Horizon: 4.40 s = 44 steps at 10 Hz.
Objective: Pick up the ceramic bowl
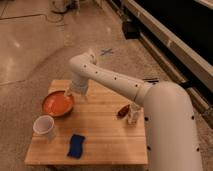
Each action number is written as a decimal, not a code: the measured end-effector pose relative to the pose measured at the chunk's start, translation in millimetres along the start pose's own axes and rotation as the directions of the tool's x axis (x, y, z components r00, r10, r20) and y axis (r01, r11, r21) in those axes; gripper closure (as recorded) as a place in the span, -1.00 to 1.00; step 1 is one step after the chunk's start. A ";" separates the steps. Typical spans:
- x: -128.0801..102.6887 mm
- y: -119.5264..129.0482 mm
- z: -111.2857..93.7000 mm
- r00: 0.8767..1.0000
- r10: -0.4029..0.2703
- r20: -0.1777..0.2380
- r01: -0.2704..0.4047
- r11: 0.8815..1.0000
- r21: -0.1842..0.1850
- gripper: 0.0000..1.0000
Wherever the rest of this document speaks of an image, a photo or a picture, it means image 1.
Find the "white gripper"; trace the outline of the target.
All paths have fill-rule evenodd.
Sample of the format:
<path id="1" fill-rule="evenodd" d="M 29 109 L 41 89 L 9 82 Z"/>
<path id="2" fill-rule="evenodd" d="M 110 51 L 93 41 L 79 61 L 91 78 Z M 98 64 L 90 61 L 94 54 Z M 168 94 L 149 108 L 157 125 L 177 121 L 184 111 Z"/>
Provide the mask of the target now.
<path id="1" fill-rule="evenodd" d="M 70 88 L 64 92 L 64 97 L 70 96 L 72 94 L 71 90 L 75 93 L 81 94 L 84 100 L 87 100 L 87 90 L 88 90 L 88 80 L 73 78 L 70 82 Z"/>

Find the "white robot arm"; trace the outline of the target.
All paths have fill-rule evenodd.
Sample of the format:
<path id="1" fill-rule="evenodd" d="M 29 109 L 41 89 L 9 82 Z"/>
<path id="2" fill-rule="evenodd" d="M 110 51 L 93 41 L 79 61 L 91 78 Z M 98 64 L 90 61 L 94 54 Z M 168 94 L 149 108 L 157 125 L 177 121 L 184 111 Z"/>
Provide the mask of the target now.
<path id="1" fill-rule="evenodd" d="M 149 171 L 203 171 L 193 105 L 180 85 L 104 69 L 92 52 L 70 58 L 69 68 L 72 91 L 86 93 L 93 80 L 143 108 Z"/>

